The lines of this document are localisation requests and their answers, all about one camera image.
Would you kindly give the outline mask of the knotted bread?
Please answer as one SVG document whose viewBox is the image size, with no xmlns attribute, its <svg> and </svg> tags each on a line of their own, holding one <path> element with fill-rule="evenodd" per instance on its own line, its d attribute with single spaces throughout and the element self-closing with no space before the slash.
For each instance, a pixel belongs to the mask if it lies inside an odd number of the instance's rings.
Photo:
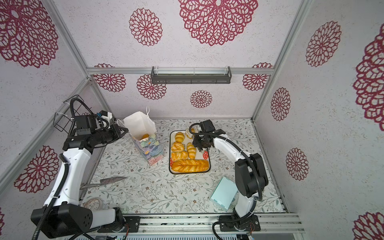
<svg viewBox="0 0 384 240">
<path fill-rule="evenodd" d="M 175 153 L 183 152 L 185 150 L 185 146 L 180 142 L 174 142 L 171 146 L 171 151 Z"/>
</svg>

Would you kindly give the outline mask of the floral paper bag white interior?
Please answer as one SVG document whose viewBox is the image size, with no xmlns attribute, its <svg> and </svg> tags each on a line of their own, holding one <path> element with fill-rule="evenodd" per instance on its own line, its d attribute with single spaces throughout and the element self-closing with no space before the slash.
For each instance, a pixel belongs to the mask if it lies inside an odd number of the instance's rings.
<svg viewBox="0 0 384 240">
<path fill-rule="evenodd" d="M 118 125 L 129 130 L 129 135 L 143 158 L 150 166 L 164 158 L 163 147 L 160 144 L 155 122 L 149 116 L 150 108 L 146 112 L 135 112 L 123 120 L 118 119 Z"/>
</svg>

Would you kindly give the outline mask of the croissant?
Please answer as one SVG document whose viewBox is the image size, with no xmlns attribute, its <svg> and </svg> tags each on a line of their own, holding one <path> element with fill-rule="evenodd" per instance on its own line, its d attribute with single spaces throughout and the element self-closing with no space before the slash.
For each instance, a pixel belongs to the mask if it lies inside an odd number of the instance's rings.
<svg viewBox="0 0 384 240">
<path fill-rule="evenodd" d="M 144 139 L 148 138 L 149 136 L 150 136 L 149 134 L 145 134 L 142 136 L 141 140 L 144 140 Z"/>
</svg>

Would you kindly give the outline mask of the metal tongs with white tips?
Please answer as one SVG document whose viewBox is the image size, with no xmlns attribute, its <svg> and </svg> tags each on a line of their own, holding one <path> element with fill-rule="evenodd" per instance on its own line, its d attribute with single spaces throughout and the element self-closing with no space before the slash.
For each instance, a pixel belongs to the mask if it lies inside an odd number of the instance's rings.
<svg viewBox="0 0 384 240">
<path fill-rule="evenodd" d="M 187 129 L 186 129 L 186 137 L 187 137 L 188 139 L 193 140 L 193 139 L 194 139 L 194 135 L 193 135 L 193 133 L 195 133 L 195 132 L 196 132 L 196 131 L 195 131 L 194 127 L 192 127 L 191 129 L 190 129 L 190 128 L 187 128 Z"/>
</svg>

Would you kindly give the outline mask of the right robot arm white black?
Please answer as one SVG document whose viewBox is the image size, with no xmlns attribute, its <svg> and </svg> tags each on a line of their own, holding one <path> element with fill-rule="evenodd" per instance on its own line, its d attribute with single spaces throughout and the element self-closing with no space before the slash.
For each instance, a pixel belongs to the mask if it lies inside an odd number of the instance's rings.
<svg viewBox="0 0 384 240">
<path fill-rule="evenodd" d="M 260 231 L 260 222 L 254 210 L 257 203 L 263 200 L 263 190 L 269 184 L 262 156 L 242 150 L 230 140 L 225 131 L 216 129 L 211 120 L 194 123 L 189 126 L 188 131 L 194 136 L 194 147 L 215 148 L 234 161 L 235 184 L 240 196 L 232 215 L 221 216 L 213 223 L 214 235 L 221 239 L 216 231 L 217 226 L 221 232 Z"/>
</svg>

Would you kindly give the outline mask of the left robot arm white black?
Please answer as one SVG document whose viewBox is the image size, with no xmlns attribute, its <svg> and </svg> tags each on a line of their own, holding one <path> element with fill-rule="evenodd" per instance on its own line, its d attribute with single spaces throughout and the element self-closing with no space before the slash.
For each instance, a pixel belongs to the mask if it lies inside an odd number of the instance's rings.
<svg viewBox="0 0 384 240">
<path fill-rule="evenodd" d="M 92 211 L 80 206 L 83 175 L 94 149 L 121 139 L 129 130 L 119 126 L 113 114 L 93 113 L 80 98 L 70 100 L 72 124 L 59 155 L 61 168 L 50 196 L 40 209 L 33 210 L 36 225 L 32 239 L 44 234 L 49 239 L 85 235 L 107 229 L 119 232 L 126 226 L 120 208 Z"/>
</svg>

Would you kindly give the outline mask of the flaky pastry bread left front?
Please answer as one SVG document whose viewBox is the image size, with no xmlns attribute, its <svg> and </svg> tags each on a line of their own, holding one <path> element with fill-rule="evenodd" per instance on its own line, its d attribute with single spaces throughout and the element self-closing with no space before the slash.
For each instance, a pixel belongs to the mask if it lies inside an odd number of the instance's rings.
<svg viewBox="0 0 384 240">
<path fill-rule="evenodd" d="M 171 153 L 171 160 L 173 162 L 178 162 L 181 160 L 188 160 L 188 159 L 189 159 L 189 154 L 186 151 L 172 152 Z"/>
</svg>

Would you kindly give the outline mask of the long braided bread loaf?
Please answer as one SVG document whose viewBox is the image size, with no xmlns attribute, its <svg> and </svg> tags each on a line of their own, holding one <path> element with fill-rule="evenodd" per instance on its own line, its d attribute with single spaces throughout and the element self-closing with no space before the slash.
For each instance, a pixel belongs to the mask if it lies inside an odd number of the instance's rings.
<svg viewBox="0 0 384 240">
<path fill-rule="evenodd" d="M 180 160 L 172 164 L 171 169 L 178 173 L 200 173 L 210 168 L 206 160 Z"/>
</svg>

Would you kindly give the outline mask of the white tray with black rim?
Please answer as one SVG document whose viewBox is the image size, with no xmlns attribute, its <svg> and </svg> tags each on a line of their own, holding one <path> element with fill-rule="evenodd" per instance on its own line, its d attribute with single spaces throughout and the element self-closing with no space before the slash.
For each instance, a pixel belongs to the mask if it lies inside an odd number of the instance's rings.
<svg viewBox="0 0 384 240">
<path fill-rule="evenodd" d="M 193 140 L 186 131 L 170 133 L 169 171 L 172 174 L 207 173 L 211 169 L 208 149 L 195 147 Z"/>
</svg>

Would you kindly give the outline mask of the grey knife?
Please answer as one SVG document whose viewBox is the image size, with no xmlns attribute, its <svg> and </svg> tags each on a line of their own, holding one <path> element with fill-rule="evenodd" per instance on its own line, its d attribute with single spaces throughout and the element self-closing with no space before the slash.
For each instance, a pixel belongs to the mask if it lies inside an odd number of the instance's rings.
<svg viewBox="0 0 384 240">
<path fill-rule="evenodd" d="M 101 179 L 99 183 L 86 184 L 86 185 L 80 186 L 80 190 L 85 190 L 88 188 L 94 188 L 94 187 L 109 185 L 109 184 L 113 184 L 113 183 L 122 181 L 124 179 L 126 179 L 126 177 L 110 177 L 110 178 L 106 178 L 106 179 Z"/>
</svg>

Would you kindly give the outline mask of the mint green box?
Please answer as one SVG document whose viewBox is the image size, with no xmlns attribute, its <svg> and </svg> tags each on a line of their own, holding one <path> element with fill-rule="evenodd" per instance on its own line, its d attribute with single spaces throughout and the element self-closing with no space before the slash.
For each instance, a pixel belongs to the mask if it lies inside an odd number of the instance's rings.
<svg viewBox="0 0 384 240">
<path fill-rule="evenodd" d="M 237 192 L 236 184 L 230 179 L 223 177 L 212 193 L 210 200 L 220 209 L 228 211 Z"/>
</svg>

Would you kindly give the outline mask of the tape roll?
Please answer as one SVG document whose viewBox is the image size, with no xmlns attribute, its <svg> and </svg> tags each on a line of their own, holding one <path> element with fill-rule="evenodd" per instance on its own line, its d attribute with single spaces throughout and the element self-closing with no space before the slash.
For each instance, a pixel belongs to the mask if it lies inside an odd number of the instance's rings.
<svg viewBox="0 0 384 240">
<path fill-rule="evenodd" d="M 83 204 L 83 207 L 91 211 L 98 211 L 103 209 L 103 205 L 104 203 L 101 198 L 91 198 Z"/>
</svg>

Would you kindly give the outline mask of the black wall shelf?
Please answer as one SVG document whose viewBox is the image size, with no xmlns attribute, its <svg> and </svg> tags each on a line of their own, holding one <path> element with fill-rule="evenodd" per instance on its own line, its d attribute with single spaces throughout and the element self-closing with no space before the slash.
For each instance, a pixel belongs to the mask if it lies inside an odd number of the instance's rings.
<svg viewBox="0 0 384 240">
<path fill-rule="evenodd" d="M 232 80 L 232 71 L 228 67 L 224 70 L 219 70 L 218 73 L 208 73 L 202 71 L 177 70 L 175 73 L 161 73 L 155 67 L 152 68 L 150 79 L 154 85 L 208 85 L 208 84 L 230 84 Z"/>
</svg>

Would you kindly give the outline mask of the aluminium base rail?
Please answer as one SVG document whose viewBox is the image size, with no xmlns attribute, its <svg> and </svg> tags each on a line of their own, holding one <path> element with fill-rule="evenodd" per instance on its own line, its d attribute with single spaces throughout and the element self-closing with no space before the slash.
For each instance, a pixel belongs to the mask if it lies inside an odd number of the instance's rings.
<svg viewBox="0 0 384 240">
<path fill-rule="evenodd" d="M 230 214 L 141 214 L 139 223 L 132 224 L 130 229 L 137 232 L 120 233 L 90 233 L 91 237 L 105 239 L 107 236 L 116 237 L 118 240 L 127 237 L 134 239 L 144 236 L 183 236 L 183 235 L 213 235 L 212 225 L 219 220 L 220 216 Z M 225 238 L 228 235 L 240 234 L 293 234 L 296 239 L 301 239 L 301 234 L 306 231 L 298 214 L 292 213 L 256 213 L 258 218 L 255 223 L 246 224 L 239 229 L 234 228 L 231 232 L 222 232 L 221 227 L 216 226 L 216 233 Z"/>
</svg>

